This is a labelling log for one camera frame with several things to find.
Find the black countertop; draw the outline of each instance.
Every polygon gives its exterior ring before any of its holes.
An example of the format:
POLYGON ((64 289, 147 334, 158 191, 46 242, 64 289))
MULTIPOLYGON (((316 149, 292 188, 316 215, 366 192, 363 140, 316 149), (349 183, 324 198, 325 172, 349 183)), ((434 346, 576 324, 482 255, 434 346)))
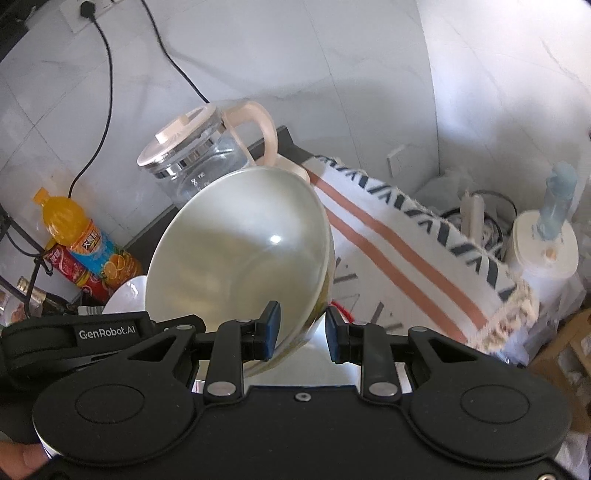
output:
MULTIPOLYGON (((312 154, 298 147, 294 144, 289 130, 285 125, 277 128, 277 137, 279 139, 279 154, 285 158, 289 158, 292 162, 301 165, 312 154)), ((264 152, 264 142, 260 139, 258 142, 252 144, 248 150, 252 158, 255 160, 262 157, 264 152)), ((154 251, 158 246, 158 242, 164 235, 164 231, 169 226, 170 222, 178 213, 178 208, 172 206, 162 212, 156 219, 154 219, 144 230, 142 230, 136 238, 134 238, 127 246, 126 250, 132 254, 144 268, 144 273, 148 272, 148 267, 152 261, 154 251)))

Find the white lid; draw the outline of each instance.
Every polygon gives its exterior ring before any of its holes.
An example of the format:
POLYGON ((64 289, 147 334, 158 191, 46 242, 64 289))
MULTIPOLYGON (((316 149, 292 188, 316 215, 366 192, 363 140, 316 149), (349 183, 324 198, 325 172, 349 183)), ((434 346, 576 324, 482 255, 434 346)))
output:
POLYGON ((513 224, 513 248, 524 270, 538 277, 564 279, 571 277, 579 264, 579 247, 573 228, 565 221, 558 237, 542 240, 536 224, 540 212, 529 210, 520 214, 513 224))
POLYGON ((178 116, 160 132, 144 148, 138 157, 138 165, 145 167, 154 162, 159 162, 164 155, 179 145, 200 126, 205 124, 213 115, 216 108, 208 104, 200 106, 185 115, 178 116))

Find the marble wall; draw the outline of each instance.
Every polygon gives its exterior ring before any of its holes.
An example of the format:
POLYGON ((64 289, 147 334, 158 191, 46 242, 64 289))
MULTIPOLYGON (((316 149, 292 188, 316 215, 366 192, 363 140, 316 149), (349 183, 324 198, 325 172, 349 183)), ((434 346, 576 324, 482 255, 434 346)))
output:
POLYGON ((584 0, 418 0, 441 170, 538 208, 551 166, 591 173, 591 6, 584 0))
MULTIPOLYGON (((212 102, 251 98, 295 142, 416 191, 438 173, 433 86, 414 0, 148 0, 170 53, 212 102), (388 166, 386 157, 406 148, 388 166)), ((66 194, 102 135, 105 48, 92 26, 73 34, 50 0, 0 63, 0 203, 36 238, 31 202, 66 194)), ((136 159, 199 98, 167 63, 139 0, 98 19, 115 63, 113 120, 73 197, 126 244, 170 204, 136 159)), ((0 244, 0 272, 31 262, 0 244)))

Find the electrical outlet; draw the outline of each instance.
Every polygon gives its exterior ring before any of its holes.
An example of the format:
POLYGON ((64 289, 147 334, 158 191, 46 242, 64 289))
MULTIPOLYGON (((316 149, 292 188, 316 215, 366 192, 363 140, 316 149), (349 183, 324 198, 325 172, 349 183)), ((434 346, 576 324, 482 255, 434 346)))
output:
MULTIPOLYGON (((121 0, 92 0, 96 5, 95 18, 99 18, 107 10, 113 8, 114 5, 121 0)), ((78 33, 85 26, 90 24, 90 20, 80 16, 80 6, 84 0, 66 0, 60 5, 61 14, 64 16, 68 25, 74 33, 78 33)))

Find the white towel with orange stripes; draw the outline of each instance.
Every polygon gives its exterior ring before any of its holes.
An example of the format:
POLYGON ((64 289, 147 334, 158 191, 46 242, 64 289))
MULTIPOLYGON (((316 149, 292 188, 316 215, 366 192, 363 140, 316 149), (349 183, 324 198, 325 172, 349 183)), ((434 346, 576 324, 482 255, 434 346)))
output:
POLYGON ((483 352, 531 327, 527 283, 395 187, 327 157, 304 163, 335 242, 333 299, 389 333, 426 326, 483 352))

